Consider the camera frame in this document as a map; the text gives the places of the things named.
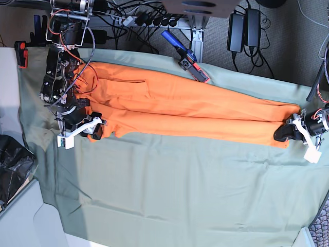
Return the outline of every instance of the wrinkled fabric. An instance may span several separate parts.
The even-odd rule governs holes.
[[[292,246],[313,221],[329,188],[329,133],[316,165],[293,141],[280,149],[131,132],[95,143],[76,136],[74,148],[58,148],[58,123],[39,98],[47,52],[29,48],[29,66],[19,70],[20,121],[43,200],[58,209],[65,233],[117,247],[278,247]],[[91,49],[79,53],[87,60]],[[96,49],[93,59],[191,78],[165,56]],[[306,102],[309,87],[200,66],[215,86],[323,107]]]
[[[298,105],[257,99],[238,92],[161,72],[92,63],[78,83],[92,111],[107,120],[103,137],[115,132],[199,136],[286,148],[275,130]]]

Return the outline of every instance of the orange pants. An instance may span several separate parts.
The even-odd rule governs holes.
[[[257,99],[166,73],[100,62],[92,67],[98,86],[77,97],[89,98],[88,113],[99,112],[107,120],[103,137],[142,132],[286,148],[288,142],[275,141],[273,134],[283,120],[300,112],[295,104]],[[81,92],[96,84],[90,67],[77,82]]]

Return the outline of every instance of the black power supply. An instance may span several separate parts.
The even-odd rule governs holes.
[[[257,9],[245,12],[245,45],[259,48],[261,42],[261,13]]]
[[[244,19],[245,17],[240,14],[233,13],[230,15],[227,49],[231,52],[242,52]]]

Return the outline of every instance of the floor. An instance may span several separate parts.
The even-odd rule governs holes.
[[[322,0],[300,0],[305,14],[317,22],[327,25],[327,2]],[[258,8],[258,4],[251,0],[252,7]],[[325,27],[316,25],[307,20],[299,11],[297,0],[289,0],[278,9],[261,8],[271,20],[271,27],[267,30],[270,40],[270,47],[263,50],[263,55],[271,66],[275,78],[278,80],[293,82],[300,85],[312,85],[322,60],[317,57],[321,44],[328,31]],[[29,33],[33,31],[33,15],[45,14],[42,10],[22,9],[13,7],[0,7],[0,34],[7,46],[13,46],[16,40],[29,40]],[[104,28],[108,35],[112,35],[110,28]],[[178,58],[176,51],[164,40],[158,30],[151,39],[161,55]],[[179,30],[173,33],[189,45],[188,40]],[[205,32],[204,42],[204,63],[216,65],[222,68],[234,70],[231,53],[226,50],[228,33],[228,19],[210,18]],[[126,41],[122,37],[119,42],[119,49],[137,50],[140,46],[132,37]],[[261,47],[267,46],[267,40],[262,32]],[[114,41],[108,41],[98,48],[114,49]],[[142,52],[150,52],[144,47]],[[237,55],[236,63],[239,70],[248,73],[252,64],[250,58],[241,53]],[[255,68],[254,75],[271,77],[266,65]],[[323,89],[329,90],[325,81],[321,83]]]

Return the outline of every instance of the green cloth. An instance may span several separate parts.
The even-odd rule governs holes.
[[[90,50],[79,52],[87,58]],[[283,150],[130,133],[96,143],[76,137],[73,149],[57,148],[57,122],[39,99],[46,56],[45,48],[29,48],[20,70],[20,120],[38,157],[43,199],[58,209],[66,233],[111,247],[291,246],[317,214],[329,189],[329,138],[316,165],[294,141]],[[93,60],[191,78],[164,56],[97,49]],[[201,67],[217,86],[320,106],[306,105],[308,87]]]

